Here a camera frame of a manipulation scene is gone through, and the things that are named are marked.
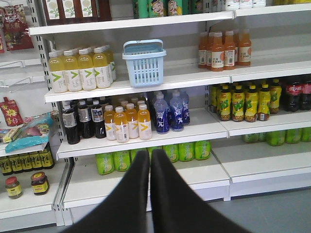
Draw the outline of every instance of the dark soda bottle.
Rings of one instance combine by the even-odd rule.
[[[79,121],[81,122],[81,136],[83,138],[94,136],[94,122],[92,120],[91,109],[86,105],[85,100],[79,101],[78,113]]]
[[[302,84],[300,82],[288,82],[285,89],[285,111],[295,112],[299,109]]]
[[[65,132],[67,136],[68,144],[77,144],[80,142],[78,135],[78,125],[76,113],[70,105],[65,105],[63,109],[63,123],[65,126]]]
[[[91,109],[92,119],[95,125],[95,137],[104,138],[106,137],[106,129],[104,122],[104,112],[102,106],[99,104],[98,100],[93,101],[93,106]]]

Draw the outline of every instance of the bottle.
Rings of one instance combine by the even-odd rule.
[[[247,122],[255,122],[257,120],[258,92],[255,85],[249,86],[249,91],[245,96],[245,114],[244,118]]]
[[[85,100],[79,101],[78,114],[79,121],[82,125],[81,136],[83,138],[94,136],[94,122],[92,120],[91,109],[86,105]]]
[[[220,120],[230,120],[230,108],[231,108],[231,93],[228,85],[223,86],[223,90],[220,94]]]
[[[170,108],[172,113],[172,123],[171,128],[175,132],[180,132],[184,130],[183,123],[183,102],[180,98],[179,91],[173,92],[173,97],[170,101]]]
[[[109,141],[114,141],[117,139],[116,136],[116,124],[115,124],[115,111],[113,111],[112,105],[105,106],[105,113],[104,113],[104,122],[105,122],[105,129],[107,134],[107,139]]]
[[[300,107],[302,84],[288,82],[285,89],[285,111],[296,112]]]
[[[96,88],[96,78],[92,58],[88,55],[87,49],[79,50],[79,54],[78,64],[82,88],[85,91],[93,90]]]
[[[49,67],[52,76],[52,88],[55,93],[63,93],[68,91],[64,70],[65,66],[62,59],[56,52],[49,52]]]
[[[251,65],[252,42],[249,38],[249,29],[244,29],[239,42],[239,63],[240,66]]]
[[[235,69],[235,43],[233,40],[233,31],[225,32],[225,60],[224,60],[224,70]]]
[[[128,103],[126,105],[125,114],[127,117],[129,137],[130,138],[138,138],[139,137],[138,116],[137,116],[137,111],[134,108],[133,103]]]
[[[311,81],[307,81],[304,84],[302,84],[300,109],[301,110],[311,109]]]
[[[199,43],[199,68],[206,68],[206,45],[207,45],[207,32],[200,33],[200,43]]]
[[[104,138],[106,137],[104,112],[102,106],[98,100],[93,100],[93,106],[91,108],[92,119],[95,126],[95,137]]]
[[[154,107],[156,116],[156,132],[158,134],[168,133],[170,130],[167,116],[168,105],[167,102],[164,100],[164,95],[162,93],[157,94]]]
[[[110,79],[109,79],[109,66],[107,62],[107,58],[105,54],[102,53],[101,48],[94,49],[94,73],[96,78],[96,85],[98,88],[106,88],[110,87]]]
[[[179,89],[180,98],[183,102],[183,123],[184,125],[189,125],[190,123],[190,113],[189,113],[189,96],[186,93],[185,88]]]
[[[268,84],[263,84],[262,89],[259,91],[258,98],[258,120],[267,121],[270,117],[270,90]]]
[[[77,144],[80,142],[80,136],[78,134],[77,116],[74,109],[70,105],[65,105],[62,116],[68,144]]]
[[[214,42],[212,46],[212,66],[211,71],[223,71],[224,70],[224,46],[222,42],[222,32],[214,34]]]
[[[82,90],[82,82],[79,72],[78,60],[73,56],[73,51],[64,51],[65,79],[68,90],[71,92]]]
[[[115,124],[116,124],[116,136],[117,142],[124,143],[127,142],[129,137],[128,123],[126,114],[123,111],[123,107],[116,107],[115,113]]]
[[[138,132],[141,140],[149,140],[152,137],[150,113],[146,104],[141,104],[138,111]]]
[[[244,120],[244,102],[245,95],[241,85],[235,87],[235,91],[232,95],[232,120],[240,122]]]

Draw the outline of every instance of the jar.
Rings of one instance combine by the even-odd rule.
[[[46,194],[49,189],[48,177],[43,171],[37,172],[31,176],[31,187],[35,195]]]
[[[9,198],[11,199],[19,198],[23,194],[19,181],[15,176],[5,180],[5,188],[8,191]]]

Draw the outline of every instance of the jar lid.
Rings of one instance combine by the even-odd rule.
[[[12,176],[5,180],[5,185],[13,185],[16,182],[17,182],[16,176]]]

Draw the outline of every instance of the store shelf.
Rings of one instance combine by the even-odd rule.
[[[170,130],[167,134],[157,134],[156,131],[153,131],[152,138],[147,141],[136,138],[130,139],[127,143],[118,143],[117,141],[109,141],[106,138],[98,139],[95,137],[81,139],[75,145],[69,145],[67,141],[64,141],[57,152],[57,158],[227,137],[225,128],[206,110],[191,109],[190,118],[190,125],[185,126],[183,131],[173,132]]]
[[[267,121],[256,122],[234,122],[221,121],[220,123],[228,130],[229,136],[242,135],[247,133],[260,133],[277,130],[296,129],[311,127],[311,111],[286,112],[280,110],[277,114],[270,114]]]

